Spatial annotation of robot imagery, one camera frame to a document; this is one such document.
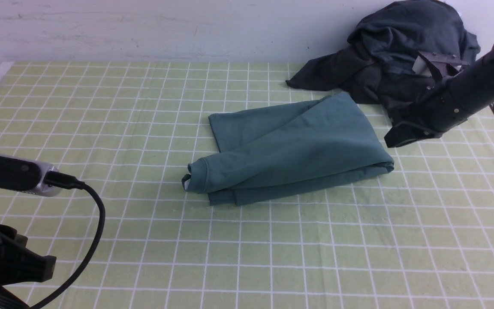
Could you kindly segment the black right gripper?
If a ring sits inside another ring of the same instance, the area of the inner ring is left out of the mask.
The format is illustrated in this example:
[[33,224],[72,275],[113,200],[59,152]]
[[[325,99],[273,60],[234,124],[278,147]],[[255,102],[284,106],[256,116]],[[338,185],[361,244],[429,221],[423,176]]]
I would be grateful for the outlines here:
[[424,139],[438,139],[472,116],[449,92],[425,98],[389,113],[392,121],[384,140],[388,148],[398,148]]

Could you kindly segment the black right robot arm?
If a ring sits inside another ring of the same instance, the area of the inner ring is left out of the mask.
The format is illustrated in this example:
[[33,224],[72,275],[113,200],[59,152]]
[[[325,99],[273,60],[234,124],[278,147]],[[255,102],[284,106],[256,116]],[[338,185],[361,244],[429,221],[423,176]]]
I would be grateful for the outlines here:
[[406,107],[389,111],[392,128],[384,137],[388,148],[438,139],[494,103],[494,45],[472,65],[455,55],[421,51],[418,57],[434,86]]

